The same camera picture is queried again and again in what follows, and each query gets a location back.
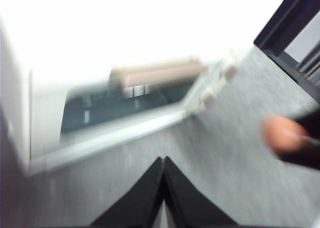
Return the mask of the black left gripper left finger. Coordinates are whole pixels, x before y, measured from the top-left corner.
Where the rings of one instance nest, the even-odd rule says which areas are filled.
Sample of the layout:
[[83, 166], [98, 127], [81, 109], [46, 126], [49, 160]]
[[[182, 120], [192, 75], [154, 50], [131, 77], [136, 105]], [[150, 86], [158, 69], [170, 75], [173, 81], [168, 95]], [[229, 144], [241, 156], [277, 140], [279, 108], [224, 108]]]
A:
[[164, 160], [158, 157], [133, 187], [103, 214], [91, 228], [150, 228], [163, 202]]

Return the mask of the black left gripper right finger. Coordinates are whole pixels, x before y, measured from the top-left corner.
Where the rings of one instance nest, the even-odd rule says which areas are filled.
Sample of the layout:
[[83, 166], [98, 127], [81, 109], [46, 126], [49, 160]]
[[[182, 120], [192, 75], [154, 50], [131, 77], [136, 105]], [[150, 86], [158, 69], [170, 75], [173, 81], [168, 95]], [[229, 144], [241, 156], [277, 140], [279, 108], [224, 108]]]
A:
[[203, 195], [169, 157], [164, 159], [163, 165], [164, 200], [177, 228], [229, 228], [238, 225]]

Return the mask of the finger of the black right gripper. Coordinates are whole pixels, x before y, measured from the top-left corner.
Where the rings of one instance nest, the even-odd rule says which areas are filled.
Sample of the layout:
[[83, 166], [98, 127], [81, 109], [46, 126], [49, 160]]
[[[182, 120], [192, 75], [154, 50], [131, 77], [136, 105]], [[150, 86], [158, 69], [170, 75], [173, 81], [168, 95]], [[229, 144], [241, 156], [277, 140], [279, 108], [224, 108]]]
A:
[[305, 114], [295, 119], [307, 133], [313, 138], [320, 137], [320, 109], [317, 108], [311, 113]]
[[320, 141], [302, 140], [277, 148], [280, 160], [308, 168], [320, 167]]

